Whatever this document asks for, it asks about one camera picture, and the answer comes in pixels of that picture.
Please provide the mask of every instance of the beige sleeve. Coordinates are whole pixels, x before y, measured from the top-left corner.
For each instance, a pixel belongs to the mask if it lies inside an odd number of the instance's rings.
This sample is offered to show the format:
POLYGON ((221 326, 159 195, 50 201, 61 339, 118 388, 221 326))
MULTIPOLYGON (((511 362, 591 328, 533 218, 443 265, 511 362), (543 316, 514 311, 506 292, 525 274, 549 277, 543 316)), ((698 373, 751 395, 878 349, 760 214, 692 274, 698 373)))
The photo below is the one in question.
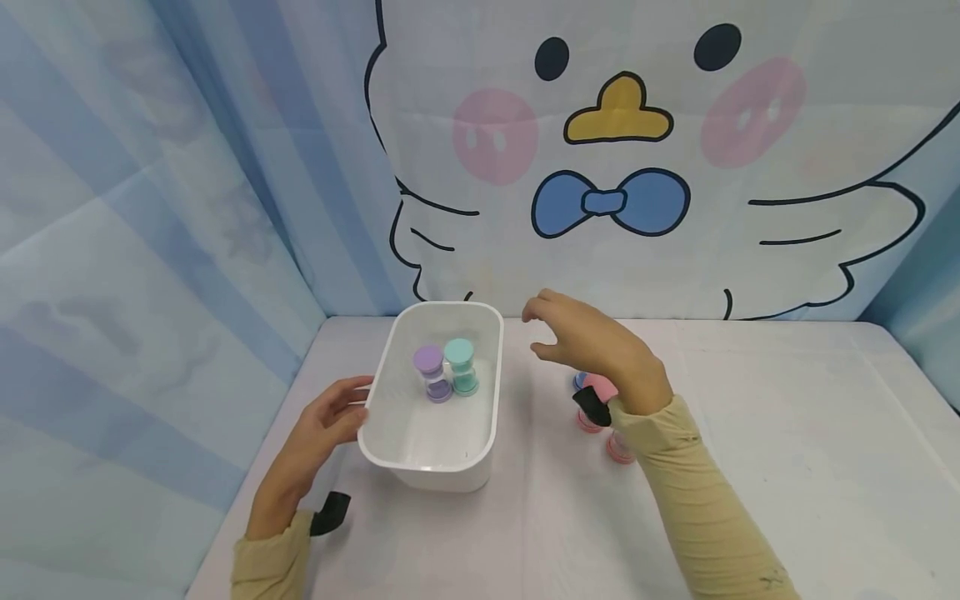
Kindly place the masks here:
POLYGON ((697 600, 800 600, 786 569, 713 462, 680 396, 649 417, 611 400, 613 427, 636 454, 697 600))
POLYGON ((313 513, 297 511, 290 526, 267 540, 233 546, 231 600, 301 600, 313 513))

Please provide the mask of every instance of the pink cheek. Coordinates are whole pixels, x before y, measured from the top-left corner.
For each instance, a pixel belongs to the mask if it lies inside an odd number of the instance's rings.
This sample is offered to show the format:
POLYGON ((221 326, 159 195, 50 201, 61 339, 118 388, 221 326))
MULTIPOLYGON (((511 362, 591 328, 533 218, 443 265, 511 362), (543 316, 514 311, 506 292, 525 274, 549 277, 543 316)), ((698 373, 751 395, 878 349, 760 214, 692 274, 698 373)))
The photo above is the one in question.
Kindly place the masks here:
POLYGON ((514 92, 478 89, 453 112, 453 150, 479 180, 509 185, 533 164, 538 143, 537 117, 514 92))
POLYGON ((707 112, 700 148, 721 169, 754 162, 783 136, 806 97, 804 71, 788 58, 770 59, 733 82, 707 112))

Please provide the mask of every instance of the teal sand timer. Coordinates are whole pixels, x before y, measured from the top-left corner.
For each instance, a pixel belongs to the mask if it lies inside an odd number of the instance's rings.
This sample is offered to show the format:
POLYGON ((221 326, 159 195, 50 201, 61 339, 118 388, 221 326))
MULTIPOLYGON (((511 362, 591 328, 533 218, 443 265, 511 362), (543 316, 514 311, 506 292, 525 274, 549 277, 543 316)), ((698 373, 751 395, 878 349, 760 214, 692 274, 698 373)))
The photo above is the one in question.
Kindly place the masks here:
POLYGON ((444 358, 453 371, 453 391, 457 396, 473 396, 480 383, 473 369, 473 344, 464 338, 450 340, 444 348, 444 358))

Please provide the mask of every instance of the purple cap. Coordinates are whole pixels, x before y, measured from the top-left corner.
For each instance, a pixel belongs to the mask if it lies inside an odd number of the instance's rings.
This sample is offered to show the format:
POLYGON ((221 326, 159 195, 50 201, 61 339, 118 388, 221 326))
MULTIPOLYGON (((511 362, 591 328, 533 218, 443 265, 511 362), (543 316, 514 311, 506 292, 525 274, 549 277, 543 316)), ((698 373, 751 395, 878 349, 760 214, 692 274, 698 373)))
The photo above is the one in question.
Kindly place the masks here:
POLYGON ((414 367, 428 375, 444 367, 444 351, 439 346, 423 346, 414 353, 414 367))

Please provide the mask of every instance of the white plastic bin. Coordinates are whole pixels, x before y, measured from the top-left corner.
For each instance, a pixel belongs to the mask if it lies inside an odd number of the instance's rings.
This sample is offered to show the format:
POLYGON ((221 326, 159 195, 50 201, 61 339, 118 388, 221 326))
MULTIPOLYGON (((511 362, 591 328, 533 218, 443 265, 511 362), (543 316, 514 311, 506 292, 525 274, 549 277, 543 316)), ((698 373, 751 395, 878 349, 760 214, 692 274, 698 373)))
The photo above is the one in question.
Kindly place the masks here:
POLYGON ((403 483, 438 492, 473 492, 490 479, 500 401, 503 318, 480 302, 422 302, 394 321, 367 398, 360 449, 403 483), (479 388, 443 404, 427 399, 414 369, 418 348, 453 338, 473 342, 479 388))

